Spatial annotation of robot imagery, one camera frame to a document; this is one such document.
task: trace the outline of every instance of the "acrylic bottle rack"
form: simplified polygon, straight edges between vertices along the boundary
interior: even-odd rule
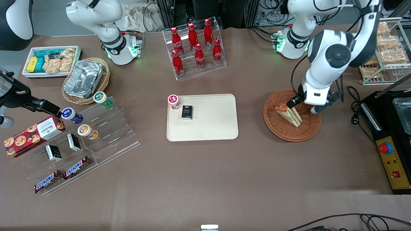
[[[184,79],[184,78],[188,78],[191,76],[194,76],[196,74],[200,74],[200,73],[204,73],[204,72],[208,72],[214,69],[218,69],[218,68],[222,68],[222,67],[226,67],[227,66],[227,61],[226,61],[226,56],[224,53],[224,46],[223,46],[223,40],[221,38],[221,33],[220,33],[220,26],[218,25],[217,20],[215,19],[215,17],[210,18],[211,20],[211,28],[213,30],[213,35],[214,38],[219,38],[220,39],[220,44],[221,44],[221,48],[222,48],[222,59],[223,62],[221,65],[216,66],[213,63],[213,55],[212,55],[212,48],[207,49],[205,46],[205,40],[204,40],[204,20],[201,21],[195,21],[192,22],[194,24],[194,28],[197,32],[197,38],[199,41],[199,44],[201,44],[203,53],[204,53],[204,60],[205,60],[205,68],[203,70],[198,70],[197,69],[197,65],[196,65],[196,60],[194,57],[194,53],[190,51],[190,42],[188,41],[188,24],[184,24],[184,25],[180,25],[177,26],[177,33],[178,35],[181,37],[181,42],[184,48],[184,54],[179,54],[181,60],[182,60],[182,65],[185,71],[185,74],[183,76],[178,76],[175,74],[175,69],[173,66],[173,56],[171,54],[171,52],[174,50],[174,45],[171,41],[171,30],[170,29],[165,29],[163,30],[163,38],[164,41],[166,43],[166,47],[167,47],[167,52],[169,53],[169,58],[171,61],[171,66],[173,68],[173,72],[174,72],[174,76],[176,78],[176,80],[180,80],[180,79]]]
[[[110,109],[104,109],[100,104],[95,104],[80,112],[84,117],[81,124],[88,124],[98,131],[99,135],[95,140],[89,140],[77,134],[77,128],[81,124],[75,125],[70,121],[64,120],[66,126],[64,132],[42,143],[33,150],[17,158],[12,158],[13,163],[24,166],[27,180],[32,182],[32,185],[35,185],[51,175],[56,169],[64,173],[83,157],[88,156],[90,162],[73,176],[67,180],[63,177],[55,179],[45,188],[42,188],[38,192],[39,194],[42,196],[49,195],[140,144],[134,130],[127,124],[124,118],[122,113],[124,108],[113,97],[110,97],[110,99],[113,101]],[[70,149],[67,141],[67,134],[69,133],[76,135],[79,139],[81,150],[74,151]],[[48,159],[44,147],[49,144],[58,146],[62,156],[61,161],[54,162]]]

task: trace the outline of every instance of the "sandwich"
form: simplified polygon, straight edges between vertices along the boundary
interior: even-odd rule
[[[275,111],[296,127],[302,122],[302,119],[295,108],[290,109],[287,105],[280,104],[275,108]]]

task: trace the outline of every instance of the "aluminum foil container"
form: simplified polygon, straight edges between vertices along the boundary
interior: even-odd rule
[[[66,94],[88,99],[93,96],[103,75],[104,67],[96,62],[80,60],[73,68],[72,75],[64,85]]]

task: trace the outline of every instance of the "emergency stop button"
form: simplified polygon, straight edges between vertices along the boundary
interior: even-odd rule
[[[389,142],[384,142],[378,146],[378,150],[389,155],[393,152],[393,146]]]

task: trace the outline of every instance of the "wicker basket with foil tray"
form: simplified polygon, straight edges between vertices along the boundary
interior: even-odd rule
[[[286,104],[295,93],[292,89],[279,90],[267,99],[264,104],[264,120],[268,128],[279,138],[290,142],[302,142],[312,138],[320,129],[321,114],[310,112],[312,105],[300,103],[295,106],[302,122],[299,127],[285,120],[274,109],[280,104]]]
[[[97,63],[103,65],[103,67],[104,67],[103,75],[101,76],[100,81],[97,84],[95,92],[104,91],[104,89],[109,84],[109,79],[110,79],[110,70],[109,70],[109,67],[108,67],[107,63],[104,60],[102,60],[101,58],[86,58],[84,60],[97,62]],[[66,94],[66,92],[64,92],[64,85],[69,80],[71,74],[72,73],[70,72],[70,74],[67,76],[67,78],[64,80],[64,83],[63,83],[63,87],[62,87],[61,91],[63,92],[64,98],[67,99],[67,101],[69,101],[69,102],[79,104],[79,105],[87,105],[87,104],[93,103],[94,102],[93,97],[90,97],[88,99],[83,99],[83,98],[80,98],[80,97],[75,97],[75,96],[68,95],[68,94]]]

